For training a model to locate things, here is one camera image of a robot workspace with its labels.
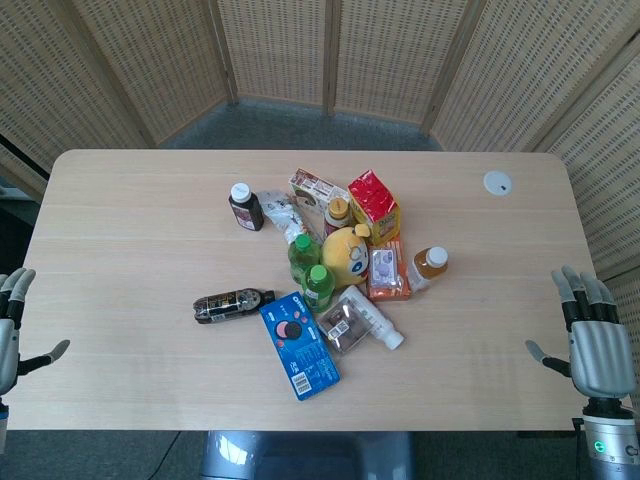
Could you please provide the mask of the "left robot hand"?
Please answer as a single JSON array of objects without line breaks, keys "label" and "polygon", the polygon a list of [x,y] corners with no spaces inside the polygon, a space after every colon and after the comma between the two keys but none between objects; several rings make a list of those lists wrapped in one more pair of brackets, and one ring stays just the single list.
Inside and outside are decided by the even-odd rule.
[{"label": "left robot hand", "polygon": [[70,341],[64,339],[48,353],[20,359],[20,329],[26,294],[35,277],[36,271],[26,268],[1,275],[1,395],[15,386],[19,376],[56,362],[70,346]]}]

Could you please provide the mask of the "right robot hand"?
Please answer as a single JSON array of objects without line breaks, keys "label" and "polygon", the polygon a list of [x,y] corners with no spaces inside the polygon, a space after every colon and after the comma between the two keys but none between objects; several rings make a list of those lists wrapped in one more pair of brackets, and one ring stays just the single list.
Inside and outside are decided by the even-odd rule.
[{"label": "right robot hand", "polygon": [[545,353],[527,340],[530,355],[572,380],[589,398],[624,398],[636,389],[631,340],[620,323],[617,304],[606,285],[588,272],[564,265],[551,273],[558,289],[567,332],[567,361]]}]

